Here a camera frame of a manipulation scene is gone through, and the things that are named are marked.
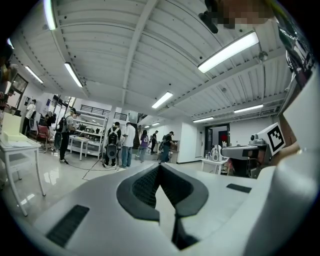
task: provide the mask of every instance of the tiled floor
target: tiled floor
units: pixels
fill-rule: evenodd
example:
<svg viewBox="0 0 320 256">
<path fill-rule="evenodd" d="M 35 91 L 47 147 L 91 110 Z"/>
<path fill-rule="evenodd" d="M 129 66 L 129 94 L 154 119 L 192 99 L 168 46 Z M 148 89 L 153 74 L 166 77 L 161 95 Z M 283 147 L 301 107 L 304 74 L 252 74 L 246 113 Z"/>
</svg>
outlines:
<svg viewBox="0 0 320 256">
<path fill-rule="evenodd" d="M 111 166 L 104 168 L 101 161 L 98 161 L 97 157 L 91 155 L 88 155 L 86 158 L 83 156 L 82 161 L 79 161 L 78 153 L 67 153 L 65 159 L 69 162 L 69 165 L 59 162 L 59 154 L 57 152 L 40 154 L 40 177 L 46 196 L 42 196 L 41 194 L 35 169 L 20 173 L 22 179 L 16 179 L 15 186 L 20 196 L 20 200 L 28 213 L 27 217 L 24 217 L 20 211 L 9 183 L 5 182 L 1 195 L 13 215 L 24 218 L 32 225 L 45 210 L 81 184 L 103 175 L 125 171 L 125 169 Z M 145 164 L 156 162 L 157 161 L 146 160 Z M 134 167 L 137 165 L 142 165 L 142 163 L 138 160 L 134 160 L 134 156 L 132 156 L 131 166 Z M 179 168 L 181 167 L 200 170 L 201 162 L 180 164 Z M 3 163 L 2 169 L 0 169 L 0 178 L 6 180 L 6 172 Z M 158 189 L 156 198 L 156 209 L 160 212 L 160 219 L 170 219 L 173 221 L 175 210 L 161 188 Z M 172 235 L 173 223 L 171 222 L 160 221 L 160 228 L 169 238 Z"/>
</svg>

